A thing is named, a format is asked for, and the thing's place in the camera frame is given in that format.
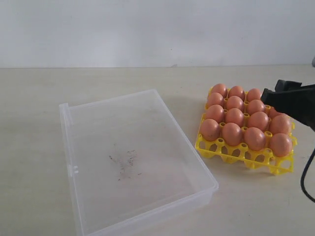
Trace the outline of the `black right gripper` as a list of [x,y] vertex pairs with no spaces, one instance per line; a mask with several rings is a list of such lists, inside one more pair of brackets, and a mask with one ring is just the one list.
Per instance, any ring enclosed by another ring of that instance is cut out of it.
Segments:
[[277,112],[287,114],[312,130],[315,129],[314,84],[302,86],[301,82],[279,79],[275,91],[264,89],[261,100]]

